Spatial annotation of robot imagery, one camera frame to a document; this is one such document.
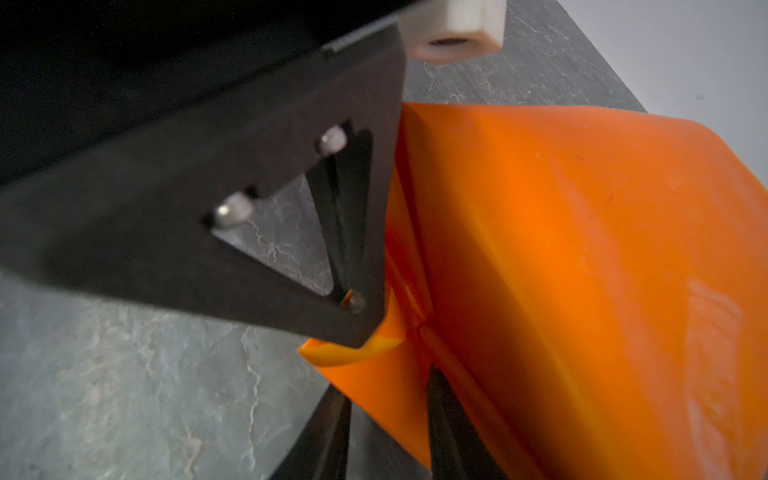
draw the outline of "metal bolt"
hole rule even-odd
[[[366,298],[356,290],[350,290],[341,301],[341,307],[352,313],[360,313],[366,308]]]
[[[323,157],[338,154],[346,147],[346,133],[339,125],[333,125],[317,141],[317,153]]]
[[[255,206],[250,197],[243,192],[235,192],[214,210],[214,221],[219,228],[230,228],[248,220]]]

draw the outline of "threaded hole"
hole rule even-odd
[[[450,47],[453,45],[461,45],[468,41],[468,38],[441,38],[440,40],[432,40],[429,44],[436,47]]]

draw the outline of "triangular cutout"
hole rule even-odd
[[[333,291],[326,243],[306,176],[268,198],[253,198],[253,213],[211,233],[249,257],[319,295]]]

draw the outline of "orange flexible material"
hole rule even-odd
[[[423,464],[434,362],[510,478],[765,475],[768,193],[705,127],[405,104],[386,246],[399,343],[319,370]]]
[[[406,325],[397,297],[387,295],[387,314],[365,345],[358,349],[334,345],[318,339],[307,340],[299,349],[304,359],[314,366],[342,366],[377,356],[400,345],[406,339]]]

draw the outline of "white wall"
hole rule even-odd
[[[768,186],[768,0],[559,0],[650,113],[717,132]]]

